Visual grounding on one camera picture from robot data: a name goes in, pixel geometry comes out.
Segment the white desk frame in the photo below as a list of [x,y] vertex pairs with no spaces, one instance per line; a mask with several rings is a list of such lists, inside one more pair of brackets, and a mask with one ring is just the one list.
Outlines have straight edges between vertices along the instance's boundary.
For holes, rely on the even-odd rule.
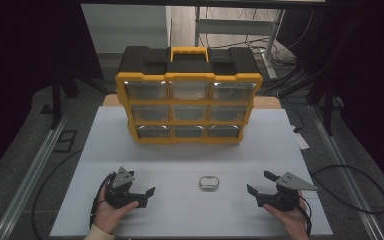
[[273,67],[271,50],[278,33],[278,29],[283,17],[284,11],[277,10],[273,20],[252,19],[217,19],[202,18],[201,8],[195,8],[195,45],[198,45],[201,34],[215,35],[244,35],[261,36],[265,47],[259,47],[258,55],[262,58],[266,71],[270,79],[277,79],[278,76]]

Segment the person's left hand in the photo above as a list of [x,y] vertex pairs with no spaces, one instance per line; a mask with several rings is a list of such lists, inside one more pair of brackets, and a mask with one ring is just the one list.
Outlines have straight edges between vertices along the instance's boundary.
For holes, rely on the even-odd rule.
[[105,192],[106,187],[103,187],[96,205],[94,224],[103,232],[112,234],[122,218],[137,208],[139,203],[134,201],[119,209],[113,208],[105,201]]

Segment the person's right hand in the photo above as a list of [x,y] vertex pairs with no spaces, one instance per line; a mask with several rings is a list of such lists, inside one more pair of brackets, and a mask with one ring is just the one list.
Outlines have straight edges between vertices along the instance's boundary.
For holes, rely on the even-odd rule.
[[298,209],[282,212],[269,204],[265,204],[263,208],[283,224],[291,240],[310,240],[305,217]]

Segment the dark curtain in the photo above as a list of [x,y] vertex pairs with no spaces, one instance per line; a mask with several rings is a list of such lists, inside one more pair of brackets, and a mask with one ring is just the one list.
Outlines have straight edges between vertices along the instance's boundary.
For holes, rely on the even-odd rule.
[[[384,173],[384,0],[363,0],[363,18],[334,67],[341,117]],[[352,14],[344,10],[287,10],[277,41],[309,74],[333,53]]]
[[102,77],[81,0],[0,0],[0,159],[37,91]]

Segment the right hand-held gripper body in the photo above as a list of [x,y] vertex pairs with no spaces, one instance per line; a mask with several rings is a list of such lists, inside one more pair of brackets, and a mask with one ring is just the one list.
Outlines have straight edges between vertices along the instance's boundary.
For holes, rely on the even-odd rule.
[[[290,172],[286,172],[284,175],[279,176],[279,179],[275,183],[277,189],[275,194],[262,195],[266,199],[265,204],[269,204],[282,212],[292,211],[296,208],[300,203],[300,190],[317,190],[316,186]],[[263,207],[265,204],[257,203],[259,207]]]

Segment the yellow black drawer organizer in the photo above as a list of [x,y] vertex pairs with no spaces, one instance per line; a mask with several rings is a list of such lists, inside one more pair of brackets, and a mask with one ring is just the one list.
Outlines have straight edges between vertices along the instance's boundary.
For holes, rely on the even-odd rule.
[[[194,81],[226,83],[255,83],[256,86],[248,103],[245,123],[240,136],[236,139],[145,139],[140,140],[134,133],[134,120],[130,112],[126,81]],[[146,46],[130,46],[122,57],[115,77],[116,93],[127,115],[127,128],[132,138],[138,143],[238,143],[243,139],[245,126],[248,124],[253,99],[260,89],[263,77],[252,52],[244,47],[211,49],[206,47],[169,47],[153,49]]]

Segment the clear plastic drawer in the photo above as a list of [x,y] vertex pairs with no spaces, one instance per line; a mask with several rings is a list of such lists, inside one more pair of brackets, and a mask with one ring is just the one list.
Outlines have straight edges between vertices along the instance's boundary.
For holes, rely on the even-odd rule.
[[246,102],[250,99],[255,86],[255,83],[215,83],[213,99]]

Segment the grid of clear drawers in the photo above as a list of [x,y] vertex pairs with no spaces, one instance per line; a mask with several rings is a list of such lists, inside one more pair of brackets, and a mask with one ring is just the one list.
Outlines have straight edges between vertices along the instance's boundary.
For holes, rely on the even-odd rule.
[[213,85],[194,81],[126,81],[134,133],[145,139],[236,139],[248,103],[213,99]]

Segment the aluminium floor rail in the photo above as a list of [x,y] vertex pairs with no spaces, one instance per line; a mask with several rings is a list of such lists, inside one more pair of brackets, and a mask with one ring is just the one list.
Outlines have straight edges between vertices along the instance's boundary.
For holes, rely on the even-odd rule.
[[17,191],[0,220],[0,240],[8,240],[30,198],[32,191],[42,174],[62,129],[67,122],[68,115],[63,114],[58,123],[45,135],[41,146],[26,171]]
[[[336,165],[339,165],[339,172],[341,178],[343,179],[345,188],[351,198],[352,203],[364,210],[369,211],[371,207],[369,206],[369,202],[363,196],[362,191],[359,189],[357,181],[353,176],[351,169],[346,168],[346,161],[339,150],[338,145],[336,144],[334,138],[330,136],[327,130],[324,128],[322,115],[317,111],[314,106],[308,106],[309,112],[312,115],[312,118],[317,126],[318,131],[327,146],[329,153],[332,156]],[[381,230],[381,227],[377,221],[377,218],[372,213],[365,213],[363,211],[359,211],[360,219],[368,233],[370,240],[384,240],[384,233]]]

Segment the black metal stand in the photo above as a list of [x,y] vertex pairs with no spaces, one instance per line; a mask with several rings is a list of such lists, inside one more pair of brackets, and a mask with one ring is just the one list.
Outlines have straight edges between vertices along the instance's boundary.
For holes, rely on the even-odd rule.
[[311,105],[317,104],[321,98],[324,98],[323,127],[329,136],[332,135],[331,117],[333,110],[334,81],[332,78],[317,79],[307,95],[307,102]]
[[52,105],[46,105],[42,108],[44,114],[52,115],[51,129],[55,129],[62,121],[61,91],[64,91],[68,98],[76,98],[78,96],[79,90],[75,83],[76,79],[81,80],[104,95],[109,94],[109,90],[106,87],[85,73],[71,67],[57,67],[51,81]]

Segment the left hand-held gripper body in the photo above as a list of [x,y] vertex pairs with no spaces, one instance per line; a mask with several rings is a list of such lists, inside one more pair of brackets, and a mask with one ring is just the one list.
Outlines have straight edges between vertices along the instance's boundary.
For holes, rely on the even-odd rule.
[[133,180],[134,177],[123,167],[110,175],[105,191],[105,200],[110,206],[119,209],[134,201],[131,197],[132,194],[129,192]]

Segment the white cabinet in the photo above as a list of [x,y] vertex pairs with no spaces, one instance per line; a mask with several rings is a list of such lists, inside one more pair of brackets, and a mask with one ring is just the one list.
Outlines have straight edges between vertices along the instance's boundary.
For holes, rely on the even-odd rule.
[[164,6],[82,4],[81,8],[98,53],[123,53],[128,46],[168,46]]

